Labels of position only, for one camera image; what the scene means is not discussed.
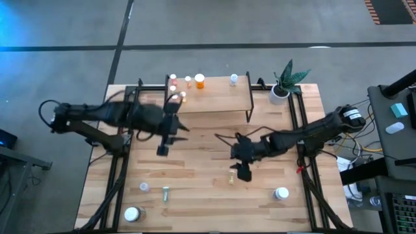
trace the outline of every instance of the blue sticky note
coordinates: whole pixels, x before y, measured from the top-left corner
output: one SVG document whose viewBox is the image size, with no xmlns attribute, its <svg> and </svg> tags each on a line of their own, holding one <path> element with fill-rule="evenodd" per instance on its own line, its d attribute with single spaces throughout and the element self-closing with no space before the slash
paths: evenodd
<svg viewBox="0 0 416 234">
<path fill-rule="evenodd" d="M 391 110 L 395 114 L 396 118 L 402 118 L 408 115 L 405 108 L 403 107 L 403 104 L 401 103 L 396 103 L 392 105 Z"/>
</svg>

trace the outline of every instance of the gray floor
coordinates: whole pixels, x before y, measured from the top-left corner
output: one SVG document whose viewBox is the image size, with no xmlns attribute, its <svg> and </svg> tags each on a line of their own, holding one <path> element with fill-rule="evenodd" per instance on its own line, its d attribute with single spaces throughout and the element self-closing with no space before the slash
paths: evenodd
<svg viewBox="0 0 416 234">
<path fill-rule="evenodd" d="M 116 45 L 127 0 L 6 0 L 0 3 L 0 46 Z M 136 0 L 125 39 L 135 44 L 412 41 L 412 25 L 377 26 L 362 0 Z M 182 77 L 245 73 L 274 82 L 294 59 L 312 69 L 326 111 L 366 98 L 369 85 L 389 84 L 415 69 L 415 47 L 124 51 L 116 84 L 163 83 Z M 0 52 L 0 128 L 19 136 L 17 150 L 53 161 L 35 170 L 19 205 L 17 233 L 69 231 L 75 222 L 91 148 L 76 134 L 53 135 L 37 108 L 45 99 L 100 103 L 113 51 Z M 45 108 L 50 116 L 52 106 Z M 376 139 L 371 134 L 363 143 Z M 350 155 L 342 151 L 341 155 Z M 379 231 L 374 213 L 352 212 L 359 229 Z"/>
</svg>

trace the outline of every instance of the white jar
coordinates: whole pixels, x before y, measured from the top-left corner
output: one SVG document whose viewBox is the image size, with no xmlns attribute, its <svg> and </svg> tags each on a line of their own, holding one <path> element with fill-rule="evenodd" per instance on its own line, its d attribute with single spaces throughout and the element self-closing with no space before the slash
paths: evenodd
<svg viewBox="0 0 416 234">
<path fill-rule="evenodd" d="M 274 89 L 274 87 L 276 87 L 276 85 L 278 85 L 278 84 L 275 84 L 275 85 L 272 87 L 272 90 L 270 91 L 270 94 L 269 94 L 269 96 L 268 96 L 268 99 L 270 100 L 270 102 L 271 102 L 271 103 L 273 103 L 273 104 L 275 104 L 275 105 L 281 105 L 281 104 L 283 104 L 283 103 L 285 103 L 285 102 L 286 102 L 287 97 L 289 97 L 289 95 L 290 95 L 291 93 L 290 93 L 290 92 L 287 92 L 287 95 L 286 95 L 286 96 L 284 96 L 284 97 L 277 96 L 277 95 L 273 92 L 273 89 Z"/>
<path fill-rule="evenodd" d="M 275 191 L 273 191 L 273 197 L 275 199 L 284 200 L 289 197 L 289 190 L 285 187 L 277 188 Z"/>
</svg>

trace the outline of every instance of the potted plant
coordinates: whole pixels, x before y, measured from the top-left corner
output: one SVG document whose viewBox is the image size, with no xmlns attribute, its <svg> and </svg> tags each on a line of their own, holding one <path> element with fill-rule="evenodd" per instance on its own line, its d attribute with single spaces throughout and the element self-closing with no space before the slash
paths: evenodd
<svg viewBox="0 0 416 234">
<path fill-rule="evenodd" d="M 293 60 L 291 59 L 280 77 L 274 72 L 276 84 L 270 91 L 269 100 L 271 103 L 280 105 L 289 97 L 290 93 L 300 94 L 300 89 L 295 85 L 303 80 L 311 70 L 301 71 L 292 75 L 292 67 Z"/>
</svg>

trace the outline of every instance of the cylinder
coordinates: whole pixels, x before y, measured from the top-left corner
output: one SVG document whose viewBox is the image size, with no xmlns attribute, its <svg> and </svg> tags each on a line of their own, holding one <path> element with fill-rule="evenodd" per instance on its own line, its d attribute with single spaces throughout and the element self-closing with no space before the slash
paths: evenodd
<svg viewBox="0 0 416 234">
<path fill-rule="evenodd" d="M 289 197 L 289 190 L 285 187 L 277 188 L 273 191 L 273 197 L 275 199 L 284 200 Z"/>
<path fill-rule="evenodd" d="M 398 94 L 403 89 L 411 86 L 413 83 L 416 83 L 416 70 L 413 70 L 411 73 L 405 75 L 403 78 L 398 81 L 390 84 L 390 86 L 382 90 L 382 94 L 385 97 L 391 97 Z"/>
<path fill-rule="evenodd" d="M 204 80 L 205 80 L 205 77 L 202 74 L 196 74 L 195 75 L 196 88 L 203 88 Z"/>
</svg>

